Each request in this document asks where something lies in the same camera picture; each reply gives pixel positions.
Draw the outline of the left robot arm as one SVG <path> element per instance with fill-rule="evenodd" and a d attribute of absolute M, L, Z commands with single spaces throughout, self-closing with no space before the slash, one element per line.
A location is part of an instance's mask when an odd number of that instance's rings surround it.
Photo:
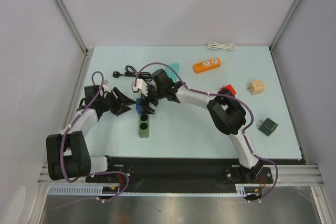
<path fill-rule="evenodd" d="M 109 165 L 109 156 L 91 156 L 85 136 L 105 112 L 120 116 L 131 110 L 136 102 L 118 88 L 90 85 L 84 88 L 75 118 L 57 134 L 46 138 L 48 174 L 51 180 L 73 182 L 93 174 L 105 182 L 115 178 L 116 169 Z"/>

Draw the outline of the green power strip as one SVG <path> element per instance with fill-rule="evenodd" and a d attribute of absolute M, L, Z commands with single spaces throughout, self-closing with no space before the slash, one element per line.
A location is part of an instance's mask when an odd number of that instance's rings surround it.
<path fill-rule="evenodd" d="M 148 138 L 150 134 L 150 116 L 141 114 L 139 117 L 139 137 Z"/>

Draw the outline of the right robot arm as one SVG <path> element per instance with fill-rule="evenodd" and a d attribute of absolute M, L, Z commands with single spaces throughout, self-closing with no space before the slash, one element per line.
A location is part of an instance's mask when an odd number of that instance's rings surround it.
<path fill-rule="evenodd" d="M 206 109 L 216 128 L 229 136 L 237 154 L 240 165 L 243 167 L 243 179 L 254 183 L 261 177 L 263 161 L 254 152 L 246 132 L 246 111 L 243 104 L 228 89 L 217 93 L 197 91 L 187 86 L 183 81 L 173 82 L 163 69 L 152 74 L 154 85 L 136 78 L 132 85 L 134 92 L 141 91 L 140 106 L 149 113 L 155 110 L 149 104 L 158 105 L 160 99 L 167 99 L 176 103 L 186 103 Z"/>

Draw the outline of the blue cube plug adapter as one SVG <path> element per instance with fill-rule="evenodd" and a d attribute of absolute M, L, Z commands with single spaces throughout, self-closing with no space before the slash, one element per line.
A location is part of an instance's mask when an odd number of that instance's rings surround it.
<path fill-rule="evenodd" d="M 137 111 L 138 115 L 141 115 L 141 114 L 144 113 L 142 107 L 140 106 L 140 102 L 141 101 L 142 101 L 141 98 L 137 98 L 136 99 L 136 106 L 135 106 L 135 108 L 136 108 L 136 111 Z"/>

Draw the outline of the red cube plug adapter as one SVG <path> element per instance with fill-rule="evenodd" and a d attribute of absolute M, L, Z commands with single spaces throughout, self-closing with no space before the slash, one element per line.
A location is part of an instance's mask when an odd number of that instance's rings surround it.
<path fill-rule="evenodd" d="M 233 88 L 233 86 L 232 86 L 231 84 L 222 86 L 222 87 L 220 88 L 220 90 L 221 90 L 221 91 L 222 91 L 222 90 L 228 90 L 228 91 L 231 92 L 231 94 L 232 94 L 233 96 L 236 96 L 236 90 Z"/>

